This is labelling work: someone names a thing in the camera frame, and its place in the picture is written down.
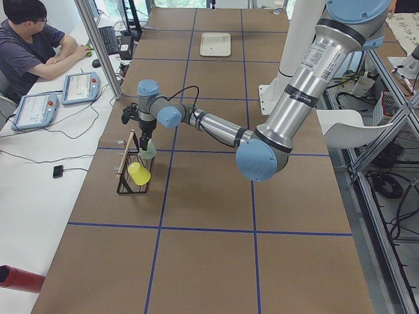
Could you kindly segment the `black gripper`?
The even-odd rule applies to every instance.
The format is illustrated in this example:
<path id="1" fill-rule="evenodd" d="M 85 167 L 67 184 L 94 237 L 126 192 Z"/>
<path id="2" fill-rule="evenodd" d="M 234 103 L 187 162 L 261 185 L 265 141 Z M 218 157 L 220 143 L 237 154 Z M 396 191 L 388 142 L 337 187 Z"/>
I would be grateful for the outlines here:
<path id="1" fill-rule="evenodd" d="M 139 139 L 139 147 L 141 150 L 147 150 L 148 140 L 152 138 L 153 131 L 156 128 L 156 120 L 139 122 L 139 127 L 141 129 L 141 138 Z"/>

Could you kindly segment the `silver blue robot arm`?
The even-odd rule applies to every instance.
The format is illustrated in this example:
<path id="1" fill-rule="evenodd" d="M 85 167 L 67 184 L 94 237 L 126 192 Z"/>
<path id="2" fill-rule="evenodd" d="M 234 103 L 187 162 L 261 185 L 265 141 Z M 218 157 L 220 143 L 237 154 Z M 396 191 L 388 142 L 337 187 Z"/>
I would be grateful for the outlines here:
<path id="1" fill-rule="evenodd" d="M 194 105 L 172 103 L 150 79 L 137 86 L 137 118 L 146 148 L 157 124 L 186 123 L 236 149 L 236 165 L 252 181 L 281 171 L 293 149 L 293 137 L 317 105 L 330 80 L 352 52 L 379 47 L 384 39 L 389 1 L 297 1 L 287 32 L 282 65 L 267 87 L 273 107 L 266 121 L 248 130 Z"/>

